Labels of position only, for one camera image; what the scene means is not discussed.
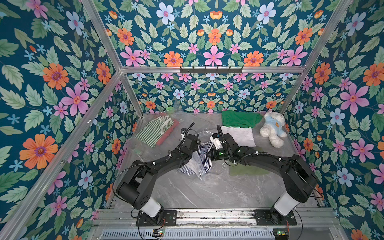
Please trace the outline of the blue white striped garment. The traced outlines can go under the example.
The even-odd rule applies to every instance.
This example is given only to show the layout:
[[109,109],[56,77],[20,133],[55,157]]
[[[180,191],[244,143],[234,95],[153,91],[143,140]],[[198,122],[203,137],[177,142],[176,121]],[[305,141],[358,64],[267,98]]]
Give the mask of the blue white striped garment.
[[212,168],[212,161],[206,156],[213,146],[212,142],[205,142],[199,145],[199,149],[193,152],[192,158],[183,167],[179,168],[178,171],[185,175],[196,175],[202,178]]

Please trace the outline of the olive green checkered-trim garment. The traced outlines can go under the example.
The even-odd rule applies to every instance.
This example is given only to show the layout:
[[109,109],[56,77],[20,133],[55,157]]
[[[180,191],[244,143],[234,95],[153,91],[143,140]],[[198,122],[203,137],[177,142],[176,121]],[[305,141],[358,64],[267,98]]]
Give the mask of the olive green checkered-trim garment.
[[255,166],[237,165],[229,167],[230,176],[261,176],[270,173],[268,170],[264,170]]

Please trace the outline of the green t-shirt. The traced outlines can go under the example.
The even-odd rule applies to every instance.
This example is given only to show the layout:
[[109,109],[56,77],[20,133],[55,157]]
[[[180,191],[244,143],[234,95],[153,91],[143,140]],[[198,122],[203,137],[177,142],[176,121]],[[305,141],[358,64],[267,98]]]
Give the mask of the green t-shirt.
[[223,111],[222,124],[225,127],[254,128],[263,116],[259,113],[245,113],[236,111]]

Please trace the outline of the clear plastic vacuum bag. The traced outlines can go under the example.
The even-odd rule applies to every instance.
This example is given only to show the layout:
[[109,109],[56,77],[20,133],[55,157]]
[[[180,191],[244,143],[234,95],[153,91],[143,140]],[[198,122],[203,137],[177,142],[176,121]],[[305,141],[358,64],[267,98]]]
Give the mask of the clear plastic vacuum bag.
[[209,121],[181,110],[168,110],[150,116],[134,134],[132,152],[139,159],[126,169],[130,179],[156,177],[177,170],[185,175],[203,178],[213,161],[235,165],[230,152],[229,134],[223,127],[209,130]]

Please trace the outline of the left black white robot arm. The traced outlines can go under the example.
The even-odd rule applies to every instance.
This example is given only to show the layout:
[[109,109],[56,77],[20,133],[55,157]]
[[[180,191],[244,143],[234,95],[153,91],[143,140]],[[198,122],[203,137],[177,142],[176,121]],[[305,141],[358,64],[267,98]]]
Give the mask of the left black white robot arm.
[[166,156],[152,162],[137,160],[123,170],[122,173],[125,175],[114,187],[114,194],[152,220],[159,222],[163,217],[164,207],[152,197],[155,183],[162,175],[189,163],[193,153],[198,151],[201,142],[199,136],[189,133],[194,125],[192,123],[187,128],[181,142]]

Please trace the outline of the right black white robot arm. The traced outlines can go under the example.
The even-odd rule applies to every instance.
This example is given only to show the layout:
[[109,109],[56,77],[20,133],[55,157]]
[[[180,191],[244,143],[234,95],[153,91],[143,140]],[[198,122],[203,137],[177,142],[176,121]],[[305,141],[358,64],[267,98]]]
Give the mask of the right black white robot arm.
[[258,215],[257,210],[253,216],[274,225],[286,224],[293,210],[309,200],[319,182],[318,177],[299,155],[279,157],[260,152],[254,147],[240,147],[230,134],[223,134],[220,126],[217,126],[217,130],[216,134],[210,136],[214,146],[206,156],[212,161],[227,160],[231,167],[254,166],[279,175],[285,191],[264,216]]

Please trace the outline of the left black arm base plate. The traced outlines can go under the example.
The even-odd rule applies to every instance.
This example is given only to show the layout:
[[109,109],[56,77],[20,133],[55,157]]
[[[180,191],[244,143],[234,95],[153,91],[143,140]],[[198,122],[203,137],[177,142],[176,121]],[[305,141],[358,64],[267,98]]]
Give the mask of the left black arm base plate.
[[154,218],[151,218],[149,215],[143,211],[139,211],[137,217],[136,226],[137,227],[167,227],[175,226],[177,221],[177,211],[176,210],[160,210],[159,214]]

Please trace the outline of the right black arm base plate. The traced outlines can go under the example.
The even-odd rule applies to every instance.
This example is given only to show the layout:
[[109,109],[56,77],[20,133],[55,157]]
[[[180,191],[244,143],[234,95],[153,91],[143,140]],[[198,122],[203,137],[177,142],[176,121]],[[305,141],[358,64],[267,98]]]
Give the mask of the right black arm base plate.
[[296,226],[297,220],[294,212],[290,211],[288,215],[283,216],[273,210],[254,210],[252,217],[255,218],[258,226]]

